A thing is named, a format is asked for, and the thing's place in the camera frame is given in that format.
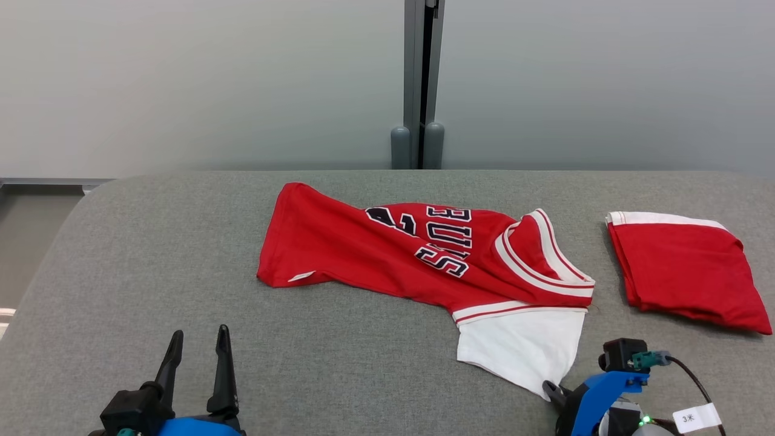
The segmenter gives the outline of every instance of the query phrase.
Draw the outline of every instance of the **jersey tag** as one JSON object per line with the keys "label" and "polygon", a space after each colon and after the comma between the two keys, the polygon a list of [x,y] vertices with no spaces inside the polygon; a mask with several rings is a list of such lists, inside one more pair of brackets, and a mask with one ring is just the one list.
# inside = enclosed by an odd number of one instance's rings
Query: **jersey tag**
{"label": "jersey tag", "polygon": [[676,427],[680,433],[716,427],[722,422],[713,403],[674,412],[673,420],[676,421]]}
{"label": "jersey tag", "polygon": [[315,274],[314,271],[310,271],[310,272],[305,272],[303,274],[294,275],[293,277],[291,277],[290,280],[288,280],[288,283],[295,282],[295,281],[301,280],[301,279],[306,279],[307,277],[309,277],[310,275],[313,275],[313,274]]}

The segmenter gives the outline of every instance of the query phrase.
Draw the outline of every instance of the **red fabric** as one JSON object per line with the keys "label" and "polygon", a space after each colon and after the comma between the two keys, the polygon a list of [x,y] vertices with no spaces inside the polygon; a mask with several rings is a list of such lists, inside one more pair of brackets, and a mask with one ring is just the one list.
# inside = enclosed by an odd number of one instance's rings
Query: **red fabric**
{"label": "red fabric", "polygon": [[[494,242],[515,222],[488,210],[418,203],[357,209],[307,185],[290,183],[277,197],[257,276],[273,287],[336,280],[443,306],[451,313],[513,300],[588,306],[591,297],[533,286],[498,257]],[[529,265],[555,278],[541,257],[537,228],[518,228],[519,238],[510,238],[512,247],[520,254],[529,252]]]}
{"label": "red fabric", "polygon": [[772,334],[742,243],[727,230],[610,223],[608,232],[630,306]]}

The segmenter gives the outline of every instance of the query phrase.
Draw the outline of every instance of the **gray table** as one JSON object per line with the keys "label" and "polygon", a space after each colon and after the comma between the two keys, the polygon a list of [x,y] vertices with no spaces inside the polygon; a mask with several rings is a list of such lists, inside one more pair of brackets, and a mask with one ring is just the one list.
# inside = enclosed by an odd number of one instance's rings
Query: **gray table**
{"label": "gray table", "polygon": [[[364,207],[545,209],[565,255],[597,280],[567,385],[598,372],[603,342],[640,337],[697,373],[730,435],[771,433],[772,338],[628,307],[603,219],[646,210],[723,223],[745,243],[775,319],[775,185],[723,173],[527,171],[192,172],[103,185],[62,226],[0,341],[0,433],[87,434],[115,391],[155,376],[176,329],[186,340],[174,407],[202,413],[226,323],[248,434],[553,434],[548,403],[455,361],[445,310],[336,283],[257,281],[274,200],[290,181]],[[672,366],[654,371],[639,402],[669,417],[702,398]]]}

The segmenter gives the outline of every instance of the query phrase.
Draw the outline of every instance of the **floor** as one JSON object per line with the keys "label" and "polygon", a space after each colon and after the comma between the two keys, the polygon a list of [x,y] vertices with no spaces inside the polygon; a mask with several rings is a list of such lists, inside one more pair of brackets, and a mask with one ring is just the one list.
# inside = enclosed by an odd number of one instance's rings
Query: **floor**
{"label": "floor", "polygon": [[0,188],[0,308],[19,306],[57,231],[83,196],[80,186]]}

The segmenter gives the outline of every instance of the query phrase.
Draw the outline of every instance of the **jersey number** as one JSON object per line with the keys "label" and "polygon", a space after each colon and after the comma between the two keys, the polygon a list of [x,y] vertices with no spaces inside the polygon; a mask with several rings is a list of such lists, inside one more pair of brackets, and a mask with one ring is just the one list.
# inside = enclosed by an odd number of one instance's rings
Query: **jersey number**
{"label": "jersey number", "polygon": [[415,256],[417,259],[424,261],[433,268],[441,269],[447,274],[454,275],[455,277],[463,277],[463,274],[468,270],[468,264],[466,262],[450,256],[445,256],[429,247],[420,247],[420,249],[417,250],[417,253],[415,253]]}
{"label": "jersey number", "polygon": [[401,214],[400,227],[396,225],[395,220],[393,219],[393,215],[390,213],[390,210],[387,207],[370,207],[366,209],[366,214],[373,221],[377,221],[378,223],[382,223],[388,227],[393,227],[394,229],[411,234],[412,236],[417,234],[417,224],[415,223],[415,218],[408,213]]}

